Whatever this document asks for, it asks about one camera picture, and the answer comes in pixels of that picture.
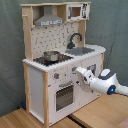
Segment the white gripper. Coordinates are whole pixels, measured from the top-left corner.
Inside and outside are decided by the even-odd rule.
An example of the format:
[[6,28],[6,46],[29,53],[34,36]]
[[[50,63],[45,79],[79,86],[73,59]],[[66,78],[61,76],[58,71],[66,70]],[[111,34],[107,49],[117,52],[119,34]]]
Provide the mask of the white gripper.
[[76,74],[77,74],[81,89],[85,92],[90,92],[91,91],[90,83],[94,78],[94,74],[92,73],[92,71],[82,67],[77,67]]

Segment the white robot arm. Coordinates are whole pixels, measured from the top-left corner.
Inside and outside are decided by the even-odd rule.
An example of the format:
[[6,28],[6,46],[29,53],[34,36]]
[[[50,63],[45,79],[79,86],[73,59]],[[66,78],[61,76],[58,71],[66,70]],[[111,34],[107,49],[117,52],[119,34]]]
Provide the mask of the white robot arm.
[[104,69],[96,77],[91,70],[78,67],[76,74],[83,91],[95,90],[106,95],[117,93],[128,96],[128,87],[120,85],[116,74],[110,69]]

